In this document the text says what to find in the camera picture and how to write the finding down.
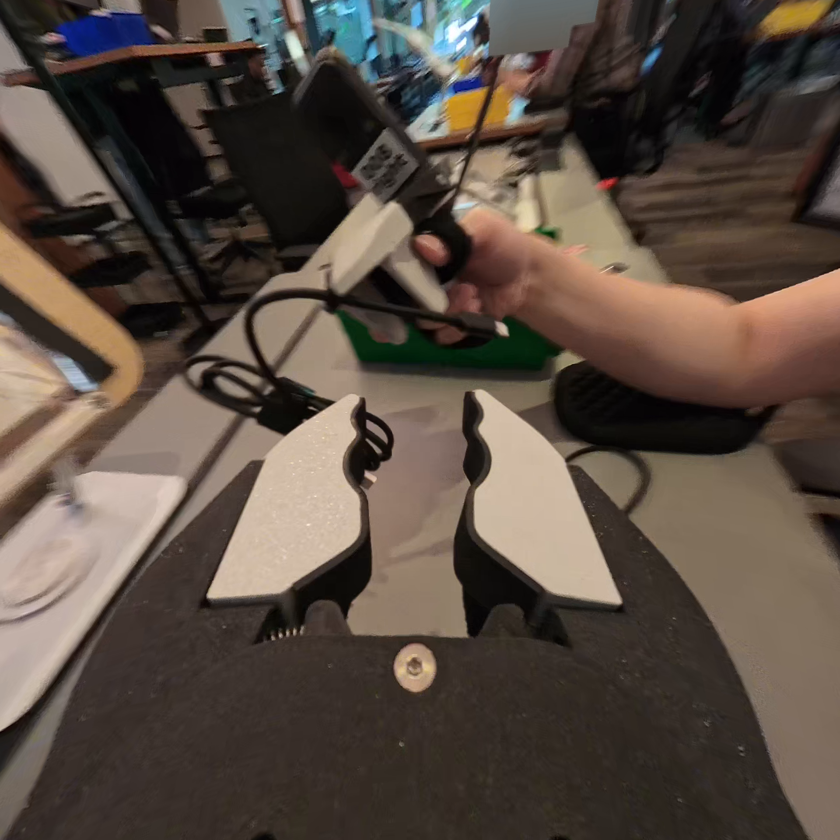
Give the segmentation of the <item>black office chair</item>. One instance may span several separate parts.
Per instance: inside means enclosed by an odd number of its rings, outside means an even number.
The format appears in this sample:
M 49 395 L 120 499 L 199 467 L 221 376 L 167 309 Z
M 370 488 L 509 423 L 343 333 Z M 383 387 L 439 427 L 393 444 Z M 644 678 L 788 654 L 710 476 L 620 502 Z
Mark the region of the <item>black office chair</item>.
M 279 92 L 203 111 L 228 168 L 266 223 L 287 270 L 297 270 L 350 212 L 326 154 Z

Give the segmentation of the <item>wooden chair frame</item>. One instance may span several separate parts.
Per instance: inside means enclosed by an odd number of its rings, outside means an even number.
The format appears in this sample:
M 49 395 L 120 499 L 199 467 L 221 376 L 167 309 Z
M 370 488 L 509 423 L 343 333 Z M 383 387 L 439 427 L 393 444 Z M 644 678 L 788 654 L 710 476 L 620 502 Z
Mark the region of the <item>wooden chair frame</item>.
M 4 225 L 1 292 L 7 508 L 136 393 L 144 362 L 126 329 Z

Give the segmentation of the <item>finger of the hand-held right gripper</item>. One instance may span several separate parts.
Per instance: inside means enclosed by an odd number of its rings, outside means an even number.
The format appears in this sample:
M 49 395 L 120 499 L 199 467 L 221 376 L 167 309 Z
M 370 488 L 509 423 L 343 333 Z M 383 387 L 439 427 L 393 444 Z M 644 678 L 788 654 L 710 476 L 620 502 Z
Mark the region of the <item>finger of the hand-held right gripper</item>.
M 412 291 L 415 258 L 408 246 L 412 233 L 413 220 L 402 203 L 362 198 L 333 233 L 328 288 L 348 295 L 375 269 L 383 269 L 397 286 Z
M 404 345 L 408 341 L 408 325 L 391 313 L 343 306 L 338 317 L 352 345 Z

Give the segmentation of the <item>brown top desk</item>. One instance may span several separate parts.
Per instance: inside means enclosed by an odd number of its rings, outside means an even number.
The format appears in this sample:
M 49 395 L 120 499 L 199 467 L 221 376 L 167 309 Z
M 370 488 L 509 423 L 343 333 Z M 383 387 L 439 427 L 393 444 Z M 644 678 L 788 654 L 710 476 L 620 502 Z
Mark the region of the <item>brown top desk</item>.
M 96 56 L 48 60 L 45 68 L 63 88 L 108 81 L 150 78 L 163 88 L 177 88 L 243 76 L 250 57 L 262 56 L 250 40 L 234 43 L 137 45 Z

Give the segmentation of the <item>black mesh pad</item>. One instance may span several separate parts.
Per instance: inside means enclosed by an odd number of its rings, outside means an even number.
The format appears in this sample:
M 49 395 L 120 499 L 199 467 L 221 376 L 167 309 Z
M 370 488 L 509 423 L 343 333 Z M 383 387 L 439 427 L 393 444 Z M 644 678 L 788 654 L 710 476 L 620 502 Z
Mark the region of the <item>black mesh pad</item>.
M 677 402 L 623 385 L 586 362 L 563 368 L 553 408 L 573 437 L 596 447 L 674 455 L 728 455 L 760 435 L 778 406 L 734 409 Z

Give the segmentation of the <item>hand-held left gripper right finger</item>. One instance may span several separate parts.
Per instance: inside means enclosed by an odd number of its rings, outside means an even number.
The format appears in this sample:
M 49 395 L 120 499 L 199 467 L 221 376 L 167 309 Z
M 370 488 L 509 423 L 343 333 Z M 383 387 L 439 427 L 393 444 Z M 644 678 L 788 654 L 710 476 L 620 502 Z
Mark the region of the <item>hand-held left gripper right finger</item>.
M 531 627 L 555 610 L 619 613 L 623 597 L 562 454 L 485 390 L 465 393 L 468 480 L 454 569 L 468 627 L 516 606 Z

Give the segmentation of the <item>white tray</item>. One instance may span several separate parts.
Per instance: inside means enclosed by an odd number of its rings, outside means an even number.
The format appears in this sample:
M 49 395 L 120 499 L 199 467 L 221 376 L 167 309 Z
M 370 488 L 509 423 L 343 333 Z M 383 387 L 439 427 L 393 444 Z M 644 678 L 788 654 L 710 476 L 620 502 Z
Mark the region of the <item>white tray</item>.
M 179 476 L 87 472 L 2 538 L 3 731 L 36 707 L 185 493 Z

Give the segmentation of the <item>yellow plastic bin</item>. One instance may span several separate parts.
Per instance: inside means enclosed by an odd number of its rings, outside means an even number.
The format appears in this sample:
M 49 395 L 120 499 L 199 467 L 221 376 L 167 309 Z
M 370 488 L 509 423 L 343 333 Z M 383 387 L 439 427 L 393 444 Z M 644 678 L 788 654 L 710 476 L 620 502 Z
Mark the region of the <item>yellow plastic bin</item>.
M 443 102 L 444 118 L 449 133 L 462 133 L 475 128 L 487 99 L 487 87 L 450 88 Z M 494 88 L 483 126 L 497 127 L 508 122 L 514 97 L 505 87 Z

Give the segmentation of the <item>blue plastic bin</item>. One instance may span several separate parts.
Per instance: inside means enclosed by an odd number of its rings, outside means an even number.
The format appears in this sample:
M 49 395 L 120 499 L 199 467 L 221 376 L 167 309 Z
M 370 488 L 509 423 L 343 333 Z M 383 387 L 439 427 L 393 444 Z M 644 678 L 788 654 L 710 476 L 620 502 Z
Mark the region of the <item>blue plastic bin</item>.
M 56 34 L 75 57 L 98 56 L 116 49 L 154 46 L 156 38 L 142 14 L 105 10 L 61 24 Z

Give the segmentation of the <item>grey monitor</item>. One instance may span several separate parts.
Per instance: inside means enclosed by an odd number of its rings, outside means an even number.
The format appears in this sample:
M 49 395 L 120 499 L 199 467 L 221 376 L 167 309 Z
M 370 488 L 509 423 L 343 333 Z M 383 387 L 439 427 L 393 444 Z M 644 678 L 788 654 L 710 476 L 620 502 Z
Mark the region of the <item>grey monitor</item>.
M 571 30 L 595 21 L 597 1 L 492 1 L 490 57 L 561 49 Z

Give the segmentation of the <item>person's right hand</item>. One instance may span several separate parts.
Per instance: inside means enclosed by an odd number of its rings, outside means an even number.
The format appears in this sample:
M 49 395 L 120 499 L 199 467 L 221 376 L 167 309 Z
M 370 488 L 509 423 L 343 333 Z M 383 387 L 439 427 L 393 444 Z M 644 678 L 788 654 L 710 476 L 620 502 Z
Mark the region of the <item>person's right hand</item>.
M 468 211 L 460 225 L 471 241 L 471 252 L 447 291 L 447 315 L 515 318 L 531 327 L 529 305 L 561 255 L 555 243 L 523 233 L 506 217 L 482 207 Z

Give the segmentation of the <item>person's right forearm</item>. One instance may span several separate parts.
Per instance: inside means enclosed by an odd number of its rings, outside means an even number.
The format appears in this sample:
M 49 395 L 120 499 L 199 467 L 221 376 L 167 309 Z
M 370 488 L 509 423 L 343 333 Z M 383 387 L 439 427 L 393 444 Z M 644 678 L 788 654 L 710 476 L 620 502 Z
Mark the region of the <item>person's right forearm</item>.
M 838 394 L 838 271 L 737 303 L 550 250 L 526 289 L 522 321 L 639 391 L 732 408 Z

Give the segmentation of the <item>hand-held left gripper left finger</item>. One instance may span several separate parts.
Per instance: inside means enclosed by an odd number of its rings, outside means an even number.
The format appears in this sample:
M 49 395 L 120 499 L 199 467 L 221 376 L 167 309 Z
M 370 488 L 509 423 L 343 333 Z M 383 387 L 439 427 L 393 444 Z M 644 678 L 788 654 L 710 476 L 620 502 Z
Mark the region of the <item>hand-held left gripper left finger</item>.
M 330 602 L 347 622 L 372 571 L 364 409 L 363 397 L 347 395 L 269 451 L 206 591 L 209 606 L 267 606 L 293 627 Z

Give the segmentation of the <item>green plastic bin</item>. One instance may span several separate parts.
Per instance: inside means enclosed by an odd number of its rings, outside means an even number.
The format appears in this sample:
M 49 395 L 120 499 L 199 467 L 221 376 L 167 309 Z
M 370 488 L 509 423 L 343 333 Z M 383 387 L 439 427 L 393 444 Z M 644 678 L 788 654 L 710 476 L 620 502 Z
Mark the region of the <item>green plastic bin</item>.
M 404 343 L 381 343 L 349 313 L 340 311 L 338 318 L 355 356 L 364 364 L 536 372 L 562 352 L 559 346 L 514 318 L 504 321 L 509 332 L 506 338 L 487 343 L 466 339 L 459 345 L 439 344 L 413 325 L 407 327 Z

